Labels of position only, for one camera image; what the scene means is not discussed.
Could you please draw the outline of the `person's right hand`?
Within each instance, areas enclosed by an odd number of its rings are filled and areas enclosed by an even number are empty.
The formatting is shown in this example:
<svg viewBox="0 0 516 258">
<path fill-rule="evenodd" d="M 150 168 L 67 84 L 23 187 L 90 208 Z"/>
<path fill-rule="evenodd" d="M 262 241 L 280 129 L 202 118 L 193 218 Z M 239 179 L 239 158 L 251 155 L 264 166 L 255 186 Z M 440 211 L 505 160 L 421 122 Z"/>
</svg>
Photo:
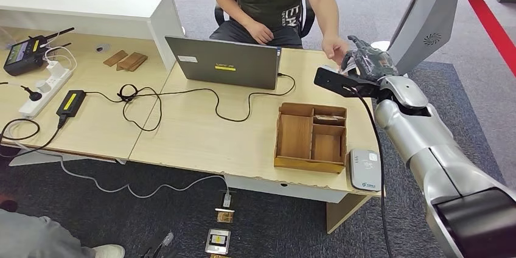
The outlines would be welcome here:
<svg viewBox="0 0 516 258">
<path fill-rule="evenodd" d="M 274 39 L 272 31 L 265 25 L 258 22 L 250 22 L 245 26 L 245 29 L 259 44 L 266 45 Z"/>
</svg>

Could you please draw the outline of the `person's left hand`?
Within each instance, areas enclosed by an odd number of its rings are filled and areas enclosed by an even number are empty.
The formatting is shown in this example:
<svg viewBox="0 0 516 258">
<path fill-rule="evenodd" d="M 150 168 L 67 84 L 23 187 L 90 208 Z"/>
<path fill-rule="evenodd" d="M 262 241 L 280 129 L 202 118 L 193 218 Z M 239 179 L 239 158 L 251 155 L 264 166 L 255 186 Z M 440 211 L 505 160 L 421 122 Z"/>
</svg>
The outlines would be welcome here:
<svg viewBox="0 0 516 258">
<path fill-rule="evenodd" d="M 342 64 L 349 50 L 348 44 L 338 35 L 324 35 L 321 47 L 327 58 L 333 60 L 338 66 Z"/>
</svg>

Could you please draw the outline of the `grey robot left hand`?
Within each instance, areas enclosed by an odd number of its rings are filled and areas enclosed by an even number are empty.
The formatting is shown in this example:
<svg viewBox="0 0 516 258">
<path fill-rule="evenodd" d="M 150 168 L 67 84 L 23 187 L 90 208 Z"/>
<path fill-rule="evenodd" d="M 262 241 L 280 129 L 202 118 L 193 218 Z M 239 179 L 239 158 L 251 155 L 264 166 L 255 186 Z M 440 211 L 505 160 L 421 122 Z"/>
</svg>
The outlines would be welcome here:
<svg viewBox="0 0 516 258">
<path fill-rule="evenodd" d="M 148 245 L 144 247 L 140 258 L 147 257 L 163 257 L 160 252 L 167 248 L 174 238 L 172 231 L 158 231 L 148 242 Z"/>
</svg>

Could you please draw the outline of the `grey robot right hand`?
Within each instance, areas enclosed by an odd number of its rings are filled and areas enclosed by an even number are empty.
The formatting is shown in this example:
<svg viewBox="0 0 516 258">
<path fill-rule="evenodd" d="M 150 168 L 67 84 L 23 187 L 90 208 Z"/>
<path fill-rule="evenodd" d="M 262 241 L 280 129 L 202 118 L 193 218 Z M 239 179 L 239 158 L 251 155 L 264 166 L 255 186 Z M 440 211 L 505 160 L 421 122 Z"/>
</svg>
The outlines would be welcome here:
<svg viewBox="0 0 516 258">
<path fill-rule="evenodd" d="M 356 49 L 348 50 L 340 65 L 342 73 L 356 75 L 370 82 L 377 82 L 386 76 L 400 75 L 387 51 L 371 46 L 365 40 L 348 35 Z"/>
</svg>

